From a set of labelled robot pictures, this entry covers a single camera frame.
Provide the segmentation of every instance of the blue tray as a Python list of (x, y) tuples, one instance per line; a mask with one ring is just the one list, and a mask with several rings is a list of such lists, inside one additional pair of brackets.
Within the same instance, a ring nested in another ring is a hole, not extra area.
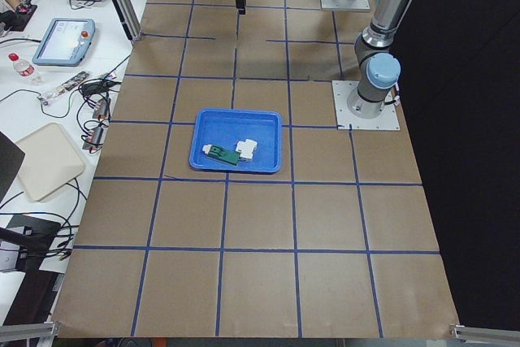
[[(251, 162), (238, 165), (208, 158), (202, 151), (206, 144), (235, 150), (246, 138), (258, 143)], [(197, 115), (189, 164), (198, 170), (277, 172), (282, 164), (282, 117), (274, 111), (203, 109)]]

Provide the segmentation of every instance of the green object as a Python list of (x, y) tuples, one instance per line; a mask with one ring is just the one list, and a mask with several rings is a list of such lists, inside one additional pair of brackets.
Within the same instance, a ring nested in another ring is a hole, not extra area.
[(212, 145), (210, 152), (208, 152), (209, 158), (214, 158), (220, 162), (231, 164), (233, 166), (238, 164), (238, 160), (241, 154), (234, 150), (226, 150), (222, 146)]

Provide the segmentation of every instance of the black wall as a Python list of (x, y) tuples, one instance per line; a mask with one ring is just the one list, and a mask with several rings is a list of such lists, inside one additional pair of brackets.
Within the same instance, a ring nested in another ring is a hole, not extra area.
[(392, 52), (468, 327), (520, 330), (520, 0), (414, 0)]

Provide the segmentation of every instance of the tablet screen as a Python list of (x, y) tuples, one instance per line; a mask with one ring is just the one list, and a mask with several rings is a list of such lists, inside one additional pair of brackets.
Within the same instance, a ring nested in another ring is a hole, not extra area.
[(80, 44), (81, 32), (87, 27), (83, 20), (58, 20), (54, 24), (50, 35), (41, 52), (40, 59), (68, 60)]

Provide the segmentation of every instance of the blue joint cap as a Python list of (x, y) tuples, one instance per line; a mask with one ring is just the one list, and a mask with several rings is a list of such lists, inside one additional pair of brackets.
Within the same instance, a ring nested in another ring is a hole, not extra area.
[(389, 53), (376, 54), (366, 67), (368, 80), (377, 89), (390, 89), (397, 82), (400, 74), (399, 60)]

